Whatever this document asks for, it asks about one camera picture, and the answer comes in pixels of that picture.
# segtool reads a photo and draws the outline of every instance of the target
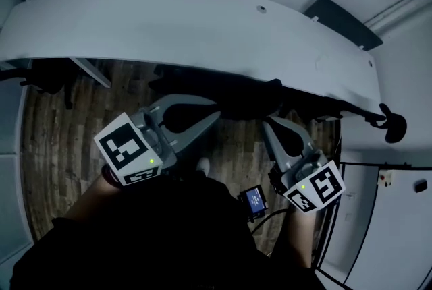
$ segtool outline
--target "white cabinet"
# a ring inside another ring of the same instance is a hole
[[[426,179],[429,188],[416,193]],[[432,170],[393,171],[379,186],[371,223],[346,281],[355,290],[418,289],[432,267]]]
[[[0,106],[0,289],[9,289],[14,264],[33,244],[20,180],[24,95],[19,80],[0,82]]]

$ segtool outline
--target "white tabletop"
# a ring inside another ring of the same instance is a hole
[[[268,0],[30,0],[14,7],[0,33],[0,61],[41,57],[124,59],[279,78],[284,86],[380,112],[373,58],[326,26]]]

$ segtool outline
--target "screen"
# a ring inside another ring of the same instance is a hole
[[[264,202],[261,198],[261,195],[259,194],[258,188],[246,192],[246,196],[248,197],[249,205],[253,213],[257,213],[265,209]]]

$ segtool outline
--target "shoe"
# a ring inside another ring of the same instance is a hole
[[[202,171],[206,177],[209,176],[210,161],[208,158],[202,157],[196,165],[196,171]]]

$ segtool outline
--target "black office chair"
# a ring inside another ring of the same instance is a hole
[[[72,109],[71,93],[80,68],[70,59],[35,59],[30,69],[0,71],[0,81],[24,78],[21,86],[34,85],[40,93],[58,93],[65,89],[66,109]]]
[[[204,69],[158,65],[162,78],[148,83],[161,94],[191,94],[217,103],[223,119],[264,119],[278,110],[282,101],[279,79],[262,82],[237,74]]]
[[[377,121],[368,121],[371,126],[379,129],[386,129],[385,141],[389,144],[399,142],[405,136],[407,124],[403,116],[392,113],[389,107],[383,103],[379,105],[381,111],[387,117],[387,121],[378,125]]]

